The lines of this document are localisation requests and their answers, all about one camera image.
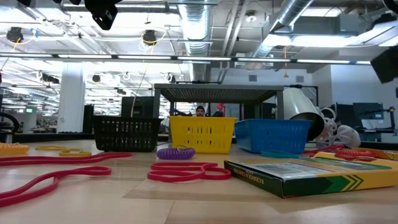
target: crayola box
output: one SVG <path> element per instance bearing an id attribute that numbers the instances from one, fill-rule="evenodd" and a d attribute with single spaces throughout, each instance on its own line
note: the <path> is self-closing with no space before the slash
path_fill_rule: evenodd
<path id="1" fill-rule="evenodd" d="M 397 161 L 363 160 L 319 152 L 303 159 L 224 161 L 224 167 L 233 177 L 282 198 L 398 185 Z"/>

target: metal shelf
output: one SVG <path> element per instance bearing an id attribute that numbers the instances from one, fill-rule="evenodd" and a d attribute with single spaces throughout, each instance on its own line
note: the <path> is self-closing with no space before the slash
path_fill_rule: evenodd
<path id="1" fill-rule="evenodd" d="M 284 86 L 218 85 L 218 84 L 155 84 L 154 118 L 159 117 L 160 95 L 170 101 L 170 112 L 175 102 L 239 103 L 258 105 L 277 96 L 278 118 L 283 119 Z"/>

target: wooden table surface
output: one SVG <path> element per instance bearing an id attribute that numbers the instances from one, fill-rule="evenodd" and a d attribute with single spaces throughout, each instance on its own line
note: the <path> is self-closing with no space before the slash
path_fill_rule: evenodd
<path id="1" fill-rule="evenodd" d="M 57 155 L 34 150 L 43 145 L 100 152 L 94 141 L 82 140 L 30 144 L 29 154 Z M 222 166 L 224 159 L 253 156 L 233 146 L 230 154 L 197 154 L 194 161 Z M 131 158 L 97 163 L 111 167 L 113 173 L 67 177 L 49 195 L 0 208 L 0 223 L 398 223 L 398 187 L 282 199 L 235 178 L 177 184 L 148 180 L 149 167 L 156 161 L 155 153 L 134 153 Z M 0 167 L 0 192 L 47 172 L 86 166 Z"/>

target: purple coil keychain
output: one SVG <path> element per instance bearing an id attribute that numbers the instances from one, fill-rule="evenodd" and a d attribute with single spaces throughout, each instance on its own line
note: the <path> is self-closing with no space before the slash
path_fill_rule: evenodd
<path id="1" fill-rule="evenodd" d="M 195 155 L 195 150 L 193 148 L 188 148 L 185 146 L 177 146 L 176 148 L 161 149 L 156 152 L 156 156 L 159 159 L 166 160 L 188 160 Z"/>

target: ceiling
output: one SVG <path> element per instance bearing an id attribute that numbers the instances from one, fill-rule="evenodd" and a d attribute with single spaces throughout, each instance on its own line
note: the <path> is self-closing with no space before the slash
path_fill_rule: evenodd
<path id="1" fill-rule="evenodd" d="M 123 1 L 121 4 L 134 4 L 137 1 Z M 212 9 L 211 20 L 211 55 L 219 56 L 226 35 L 226 26 L 233 8 L 233 0 L 220 1 Z M 235 53 L 249 53 L 255 50 L 262 42 L 261 28 L 268 15 L 280 9 L 281 0 L 251 1 L 248 10 L 255 10 L 256 20 L 247 22 L 243 20 L 239 30 L 239 40 L 233 47 Z M 111 30 L 101 30 L 91 18 L 89 12 L 80 10 L 62 11 L 62 9 L 46 6 L 36 10 L 17 6 L 15 0 L 6 0 L 0 3 L 0 48 L 1 52 L 20 53 L 64 53 L 64 54 L 153 54 L 153 55 L 185 55 L 181 21 L 176 14 L 153 13 L 119 13 Z M 382 9 L 382 1 L 335 1 L 315 0 L 304 12 L 303 16 L 336 17 L 340 14 L 364 14 L 366 12 Z M 369 21 L 361 23 L 368 27 Z M 11 27 L 21 27 L 24 41 L 15 46 L 6 39 L 6 34 Z M 142 45 L 141 36 L 145 30 L 153 29 L 161 41 L 155 47 Z M 285 49 L 274 48 L 271 54 L 274 57 L 300 57 L 300 58 L 332 58 L 340 59 L 360 58 L 370 60 L 380 47 L 361 47 L 350 49 L 326 47 L 297 47 L 287 46 Z M 174 76 L 177 81 L 190 81 L 189 66 L 186 63 L 124 63 L 124 62 L 85 62 L 87 71 L 86 104 L 96 104 L 97 113 L 118 114 L 121 96 L 113 89 L 98 89 L 107 86 L 128 86 L 135 88 L 140 85 L 146 90 L 139 90 L 137 95 L 151 95 L 147 90 L 155 83 L 168 83 Z M 45 73 L 62 81 L 63 62 L 23 60 L 21 58 L 0 58 L 2 68 L 2 84 L 47 86 L 39 79 L 40 73 Z M 281 68 L 283 64 L 275 64 L 274 68 Z M 296 64 L 289 68 L 302 68 L 311 70 L 313 65 Z M 93 75 L 101 75 L 101 82 L 92 81 Z M 60 88 L 3 88 L 5 98 L 3 102 L 12 105 L 43 105 L 39 111 L 45 114 L 56 112 Z M 127 90 L 127 95 L 135 95 L 135 90 Z M 191 105 L 182 105 L 185 111 L 192 111 Z"/>

